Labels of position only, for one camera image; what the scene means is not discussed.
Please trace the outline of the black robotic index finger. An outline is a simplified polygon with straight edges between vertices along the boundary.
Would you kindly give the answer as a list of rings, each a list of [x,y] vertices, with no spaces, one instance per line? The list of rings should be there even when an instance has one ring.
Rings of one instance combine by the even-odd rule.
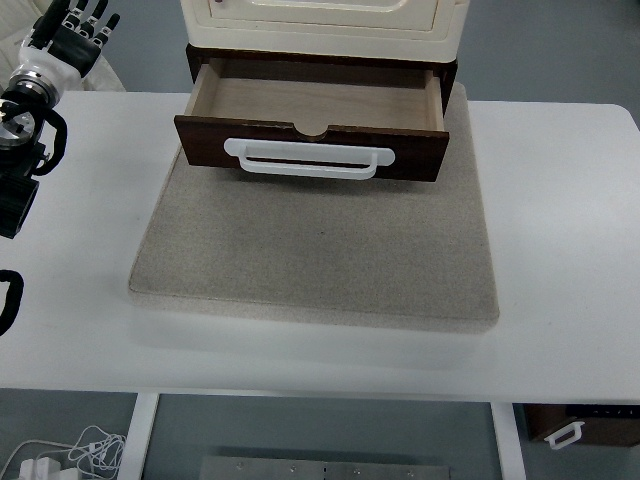
[[[78,29],[87,5],[88,0],[78,0],[76,5],[67,13],[63,26],[67,29]]]

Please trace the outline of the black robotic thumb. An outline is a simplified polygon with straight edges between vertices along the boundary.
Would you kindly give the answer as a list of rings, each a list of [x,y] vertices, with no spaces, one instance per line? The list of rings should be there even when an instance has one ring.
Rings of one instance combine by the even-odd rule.
[[[53,40],[69,12],[69,0],[54,0],[34,24],[28,47],[45,48]]]

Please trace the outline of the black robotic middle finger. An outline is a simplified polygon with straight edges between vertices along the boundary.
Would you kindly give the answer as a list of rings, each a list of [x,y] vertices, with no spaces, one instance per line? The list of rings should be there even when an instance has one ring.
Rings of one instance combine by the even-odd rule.
[[[79,24],[77,32],[81,36],[92,36],[95,33],[96,25],[104,14],[107,5],[107,0],[98,1],[92,13]]]

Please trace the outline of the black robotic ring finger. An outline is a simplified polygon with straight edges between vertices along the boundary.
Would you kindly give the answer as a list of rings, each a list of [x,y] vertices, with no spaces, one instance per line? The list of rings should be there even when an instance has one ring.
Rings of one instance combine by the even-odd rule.
[[[120,21],[120,15],[114,13],[106,24],[91,38],[93,44],[98,48],[103,48],[109,41],[111,34]]]

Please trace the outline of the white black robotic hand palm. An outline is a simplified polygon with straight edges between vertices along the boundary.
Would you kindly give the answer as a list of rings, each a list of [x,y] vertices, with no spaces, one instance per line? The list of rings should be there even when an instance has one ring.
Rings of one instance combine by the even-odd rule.
[[[30,34],[24,38],[20,49],[18,72],[42,80],[52,88],[72,88],[79,85],[92,71],[103,48],[92,43],[92,36],[81,36],[77,29],[62,26],[45,48],[28,47]]]

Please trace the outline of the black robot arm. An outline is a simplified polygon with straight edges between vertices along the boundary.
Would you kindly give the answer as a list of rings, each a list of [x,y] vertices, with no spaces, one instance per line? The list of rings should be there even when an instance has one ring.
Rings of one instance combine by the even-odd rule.
[[[1,235],[14,238],[35,200],[38,179],[62,160],[68,127],[55,111],[101,57],[120,16],[98,22],[108,3],[53,1],[18,50],[18,66],[1,94]]]

